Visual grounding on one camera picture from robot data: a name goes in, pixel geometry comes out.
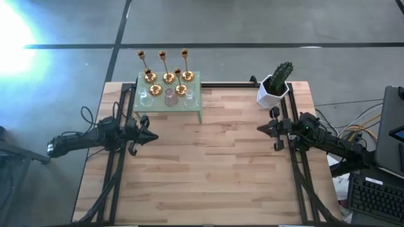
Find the black keyboard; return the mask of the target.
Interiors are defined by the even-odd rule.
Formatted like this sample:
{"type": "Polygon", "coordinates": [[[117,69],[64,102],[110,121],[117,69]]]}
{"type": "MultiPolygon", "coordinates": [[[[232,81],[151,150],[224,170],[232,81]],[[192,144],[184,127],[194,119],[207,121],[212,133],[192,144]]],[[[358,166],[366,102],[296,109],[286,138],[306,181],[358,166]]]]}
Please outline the black keyboard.
{"type": "Polygon", "coordinates": [[[404,186],[352,173],[347,205],[350,210],[404,227],[404,186]]]}

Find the tall brass candlestick holder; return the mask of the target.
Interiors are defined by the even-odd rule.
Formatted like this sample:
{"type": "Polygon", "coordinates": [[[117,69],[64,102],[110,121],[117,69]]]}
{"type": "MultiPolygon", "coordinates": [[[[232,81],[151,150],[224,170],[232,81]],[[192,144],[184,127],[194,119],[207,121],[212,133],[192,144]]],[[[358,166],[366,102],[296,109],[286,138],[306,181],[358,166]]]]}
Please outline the tall brass candlestick holder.
{"type": "Polygon", "coordinates": [[[147,66],[146,61],[145,61],[145,52],[143,50],[138,50],[137,51],[137,55],[138,57],[142,60],[143,65],[145,67],[144,70],[144,80],[147,83],[154,83],[157,79],[157,76],[155,75],[155,73],[147,66]]]}
{"type": "Polygon", "coordinates": [[[185,65],[185,71],[182,74],[182,78],[184,81],[192,81],[194,79],[194,74],[192,71],[190,71],[188,69],[188,64],[187,64],[188,50],[182,49],[181,55],[182,55],[182,58],[184,59],[184,65],[185,65]]]}
{"type": "Polygon", "coordinates": [[[164,68],[165,68],[165,74],[163,75],[163,81],[165,84],[172,84],[175,81],[175,76],[168,71],[167,64],[166,64],[167,54],[165,51],[161,50],[158,53],[158,56],[162,60],[164,68]]]}

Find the white hexagonal plant pot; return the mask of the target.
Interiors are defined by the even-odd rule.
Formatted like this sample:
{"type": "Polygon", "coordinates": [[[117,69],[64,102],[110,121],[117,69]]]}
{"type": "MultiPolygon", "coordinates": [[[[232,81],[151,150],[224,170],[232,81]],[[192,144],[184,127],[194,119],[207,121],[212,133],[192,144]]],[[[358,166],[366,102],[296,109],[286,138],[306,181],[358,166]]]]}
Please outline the white hexagonal plant pot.
{"type": "Polygon", "coordinates": [[[265,79],[261,82],[257,94],[257,103],[262,107],[262,108],[272,108],[276,105],[278,105],[281,100],[284,98],[284,96],[289,92],[289,87],[286,82],[284,82],[284,89],[283,93],[281,95],[272,95],[271,93],[268,93],[265,88],[264,88],[264,82],[270,82],[272,75],[269,74],[265,79]]]}

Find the black crossbar rail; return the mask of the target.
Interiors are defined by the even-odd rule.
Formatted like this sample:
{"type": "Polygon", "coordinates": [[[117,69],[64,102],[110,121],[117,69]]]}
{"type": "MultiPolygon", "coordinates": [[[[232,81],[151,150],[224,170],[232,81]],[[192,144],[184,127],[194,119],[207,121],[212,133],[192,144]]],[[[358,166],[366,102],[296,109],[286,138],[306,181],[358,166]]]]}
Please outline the black crossbar rail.
{"type": "Polygon", "coordinates": [[[259,83],[253,82],[202,82],[203,88],[259,88],[259,83]]]}

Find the green perforated metal shelf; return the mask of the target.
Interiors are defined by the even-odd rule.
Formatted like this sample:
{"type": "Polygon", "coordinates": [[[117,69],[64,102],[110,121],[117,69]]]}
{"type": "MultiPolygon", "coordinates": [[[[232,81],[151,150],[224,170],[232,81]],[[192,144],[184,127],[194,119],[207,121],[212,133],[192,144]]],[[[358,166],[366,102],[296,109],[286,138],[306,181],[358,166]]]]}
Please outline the green perforated metal shelf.
{"type": "Polygon", "coordinates": [[[198,99],[198,105],[196,108],[187,108],[184,105],[184,96],[177,96],[179,101],[178,104],[174,107],[168,107],[165,104],[165,90],[167,88],[171,88],[175,91],[176,86],[178,85],[178,82],[174,82],[172,84],[165,84],[163,81],[163,72],[157,72],[155,73],[157,75],[157,82],[156,84],[159,84],[162,87],[162,93],[159,96],[153,96],[154,103],[150,107],[143,107],[140,104],[140,99],[139,99],[139,94],[138,90],[140,88],[146,88],[149,91],[150,85],[145,82],[144,80],[144,73],[139,73],[138,75],[138,82],[136,85],[136,95],[133,103],[133,112],[140,117],[140,113],[153,113],[153,112],[196,112],[198,116],[198,122],[201,124],[202,123],[202,113],[203,113],[203,107],[202,107],[202,99],[201,99],[201,81],[200,81],[200,76],[199,72],[195,72],[195,78],[192,82],[182,82],[184,85],[187,86],[187,90],[193,90],[196,94],[196,98],[198,99]]]}

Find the white paper sheet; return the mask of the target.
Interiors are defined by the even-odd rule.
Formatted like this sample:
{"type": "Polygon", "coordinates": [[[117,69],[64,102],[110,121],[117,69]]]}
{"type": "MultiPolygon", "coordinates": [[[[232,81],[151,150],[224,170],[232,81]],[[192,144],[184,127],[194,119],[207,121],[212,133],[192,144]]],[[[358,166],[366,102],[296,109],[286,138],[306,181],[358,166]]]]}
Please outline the white paper sheet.
{"type": "Polygon", "coordinates": [[[336,191],[338,202],[340,203],[340,212],[343,220],[350,222],[352,212],[345,208],[345,202],[348,197],[349,173],[342,176],[333,177],[333,185],[336,191]]]}

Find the clear ribbed glass candle holder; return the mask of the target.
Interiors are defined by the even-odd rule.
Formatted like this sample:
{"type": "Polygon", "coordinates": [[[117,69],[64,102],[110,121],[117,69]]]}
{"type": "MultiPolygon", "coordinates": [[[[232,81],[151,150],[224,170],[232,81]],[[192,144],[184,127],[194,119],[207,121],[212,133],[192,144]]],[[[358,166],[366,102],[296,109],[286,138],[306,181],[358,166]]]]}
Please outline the clear ribbed glass candle holder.
{"type": "Polygon", "coordinates": [[[187,108],[196,108],[198,105],[198,99],[196,98],[196,94],[193,90],[187,90],[185,99],[184,99],[184,105],[187,108]]]}
{"type": "Polygon", "coordinates": [[[140,104],[143,107],[150,107],[154,103],[153,96],[149,93],[149,91],[146,88],[140,88],[138,90],[139,94],[139,99],[140,99],[140,104]]]}

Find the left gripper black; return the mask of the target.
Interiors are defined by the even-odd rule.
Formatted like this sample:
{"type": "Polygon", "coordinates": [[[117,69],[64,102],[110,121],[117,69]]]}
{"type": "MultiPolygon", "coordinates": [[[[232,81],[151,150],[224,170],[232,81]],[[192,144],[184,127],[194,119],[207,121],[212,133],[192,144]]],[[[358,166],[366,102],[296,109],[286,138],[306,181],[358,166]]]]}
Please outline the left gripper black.
{"type": "Polygon", "coordinates": [[[137,120],[134,117],[127,119],[125,124],[125,133],[127,140],[130,141],[128,151],[131,156],[135,156],[137,153],[136,146],[140,144],[143,146],[146,143],[150,143],[158,139],[158,135],[149,131],[149,118],[147,115],[143,115],[140,119],[140,126],[137,125],[137,120]]]}

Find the dark metal stand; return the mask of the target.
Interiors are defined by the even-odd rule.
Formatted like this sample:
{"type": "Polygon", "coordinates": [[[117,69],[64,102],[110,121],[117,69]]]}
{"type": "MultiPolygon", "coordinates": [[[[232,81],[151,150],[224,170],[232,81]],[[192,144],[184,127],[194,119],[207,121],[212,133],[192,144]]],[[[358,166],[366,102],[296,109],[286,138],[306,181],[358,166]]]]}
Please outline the dark metal stand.
{"type": "Polygon", "coordinates": [[[0,126],[0,227],[5,227],[31,161],[48,164],[50,158],[7,141],[6,129],[0,126]]]}

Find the small blue-lit screen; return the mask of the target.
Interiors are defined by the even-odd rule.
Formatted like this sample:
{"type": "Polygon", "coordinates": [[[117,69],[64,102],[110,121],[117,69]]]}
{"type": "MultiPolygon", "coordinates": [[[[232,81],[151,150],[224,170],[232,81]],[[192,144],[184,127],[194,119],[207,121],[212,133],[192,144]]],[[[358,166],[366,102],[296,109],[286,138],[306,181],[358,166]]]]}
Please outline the small blue-lit screen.
{"type": "Polygon", "coordinates": [[[389,136],[399,140],[404,143],[404,125],[397,127],[396,129],[392,129],[389,131],[389,136]]]}

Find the pink glass candle holder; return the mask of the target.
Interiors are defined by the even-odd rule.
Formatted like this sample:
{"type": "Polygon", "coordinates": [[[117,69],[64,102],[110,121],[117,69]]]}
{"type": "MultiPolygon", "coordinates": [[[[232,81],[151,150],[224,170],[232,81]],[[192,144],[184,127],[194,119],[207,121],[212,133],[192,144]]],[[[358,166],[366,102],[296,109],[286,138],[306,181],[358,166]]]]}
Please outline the pink glass candle holder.
{"type": "Polygon", "coordinates": [[[167,88],[165,90],[165,104],[168,107],[174,107],[178,104],[178,97],[175,93],[175,91],[171,88],[167,88]]]}

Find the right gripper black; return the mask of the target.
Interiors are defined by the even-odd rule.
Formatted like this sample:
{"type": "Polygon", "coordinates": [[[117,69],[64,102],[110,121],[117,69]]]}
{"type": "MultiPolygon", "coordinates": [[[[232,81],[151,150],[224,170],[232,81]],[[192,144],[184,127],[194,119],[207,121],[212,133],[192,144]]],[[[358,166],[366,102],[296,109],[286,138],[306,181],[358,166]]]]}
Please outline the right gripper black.
{"type": "Polygon", "coordinates": [[[287,136],[288,147],[293,151],[296,149],[296,135],[292,135],[292,122],[290,119],[279,120],[280,109],[278,107],[273,107],[270,110],[270,117],[272,118],[265,125],[257,127],[257,129],[270,129],[270,130],[260,130],[260,132],[276,139],[274,143],[274,150],[281,151],[285,148],[284,140],[280,139],[280,136],[287,136]]]}

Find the green cactus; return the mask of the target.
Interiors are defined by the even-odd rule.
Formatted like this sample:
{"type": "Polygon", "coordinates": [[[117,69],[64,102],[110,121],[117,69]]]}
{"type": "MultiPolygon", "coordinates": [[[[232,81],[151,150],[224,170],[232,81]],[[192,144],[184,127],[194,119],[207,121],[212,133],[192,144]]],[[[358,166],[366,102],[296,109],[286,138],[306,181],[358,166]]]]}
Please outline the green cactus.
{"type": "Polygon", "coordinates": [[[290,76],[294,69],[291,62],[281,63],[273,73],[270,83],[268,85],[269,93],[272,95],[280,96],[285,90],[285,81],[290,76]]]}

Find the grey laptop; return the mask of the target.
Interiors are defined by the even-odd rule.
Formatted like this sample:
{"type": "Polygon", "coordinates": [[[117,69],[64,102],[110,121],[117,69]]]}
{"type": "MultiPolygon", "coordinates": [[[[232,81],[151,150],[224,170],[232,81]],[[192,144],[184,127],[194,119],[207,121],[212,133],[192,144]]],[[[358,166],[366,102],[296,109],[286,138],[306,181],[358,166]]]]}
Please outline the grey laptop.
{"type": "Polygon", "coordinates": [[[404,125],[404,87],[387,86],[375,151],[376,165],[404,178],[404,143],[389,136],[389,131],[404,125]]]}

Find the short brass candlestick holder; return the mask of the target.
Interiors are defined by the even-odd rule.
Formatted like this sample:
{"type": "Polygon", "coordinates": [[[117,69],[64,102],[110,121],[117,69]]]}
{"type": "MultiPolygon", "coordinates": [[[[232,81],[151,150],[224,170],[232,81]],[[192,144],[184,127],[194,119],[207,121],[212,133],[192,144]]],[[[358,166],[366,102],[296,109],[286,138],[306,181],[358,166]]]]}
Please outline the short brass candlestick holder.
{"type": "Polygon", "coordinates": [[[159,84],[156,84],[156,82],[157,82],[157,79],[154,83],[148,83],[150,85],[149,93],[152,96],[159,96],[162,93],[162,87],[159,84]]]}
{"type": "Polygon", "coordinates": [[[175,68],[174,74],[177,77],[179,83],[175,88],[175,93],[177,96],[184,96],[187,91],[187,86],[181,82],[181,70],[179,68],[175,68]]]}

